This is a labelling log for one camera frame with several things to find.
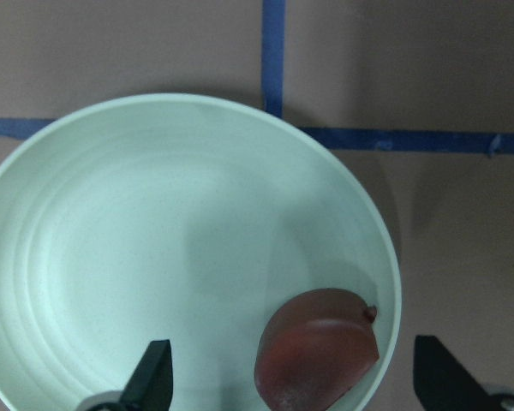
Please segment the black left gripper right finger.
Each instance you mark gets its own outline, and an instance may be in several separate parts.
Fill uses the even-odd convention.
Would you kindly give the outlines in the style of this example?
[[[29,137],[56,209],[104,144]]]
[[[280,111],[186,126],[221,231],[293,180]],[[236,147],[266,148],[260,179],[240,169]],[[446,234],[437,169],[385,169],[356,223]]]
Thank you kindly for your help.
[[[425,410],[499,410],[435,336],[415,337],[413,387]]]

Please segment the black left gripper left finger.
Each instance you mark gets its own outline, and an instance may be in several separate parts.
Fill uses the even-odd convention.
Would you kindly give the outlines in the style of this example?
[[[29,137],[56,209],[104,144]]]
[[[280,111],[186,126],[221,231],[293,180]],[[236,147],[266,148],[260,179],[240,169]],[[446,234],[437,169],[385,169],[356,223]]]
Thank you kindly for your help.
[[[151,341],[120,395],[119,403],[123,410],[167,411],[172,397],[170,341]]]

